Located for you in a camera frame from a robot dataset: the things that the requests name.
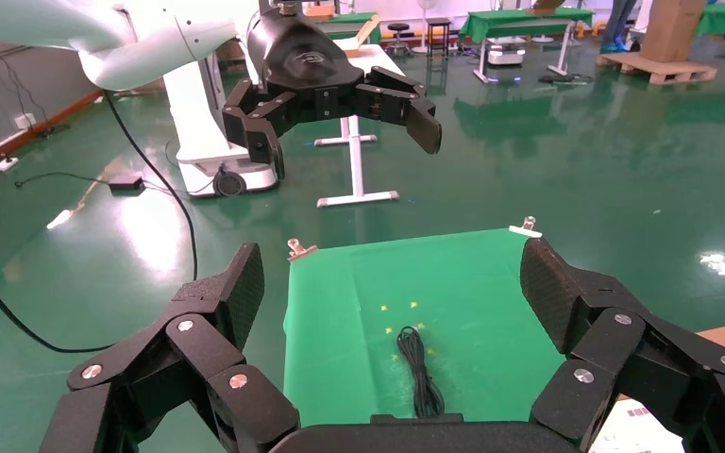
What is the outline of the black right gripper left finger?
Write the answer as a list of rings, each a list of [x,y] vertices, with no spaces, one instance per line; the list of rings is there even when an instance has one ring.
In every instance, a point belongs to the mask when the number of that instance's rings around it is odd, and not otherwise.
[[[182,285],[150,326],[77,366],[44,452],[136,452],[189,404],[228,452],[268,452],[300,425],[295,406],[244,356],[264,295],[261,251]]]

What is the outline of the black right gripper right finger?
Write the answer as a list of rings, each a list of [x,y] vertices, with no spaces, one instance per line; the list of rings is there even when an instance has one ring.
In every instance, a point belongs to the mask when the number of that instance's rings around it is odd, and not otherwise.
[[[687,452],[725,452],[725,346],[648,310],[615,277],[525,242],[522,293],[564,356],[530,420],[588,450],[621,396],[680,437]]]

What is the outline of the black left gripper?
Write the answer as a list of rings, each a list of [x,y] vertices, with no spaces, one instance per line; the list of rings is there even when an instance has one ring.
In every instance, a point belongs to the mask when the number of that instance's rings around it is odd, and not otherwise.
[[[304,14],[270,8],[248,29],[247,49],[260,81],[241,79],[222,107],[229,142],[244,147],[252,162],[285,178],[279,138],[297,123],[356,115],[403,126],[429,155],[440,150],[443,129],[426,87],[373,66],[364,71]]]

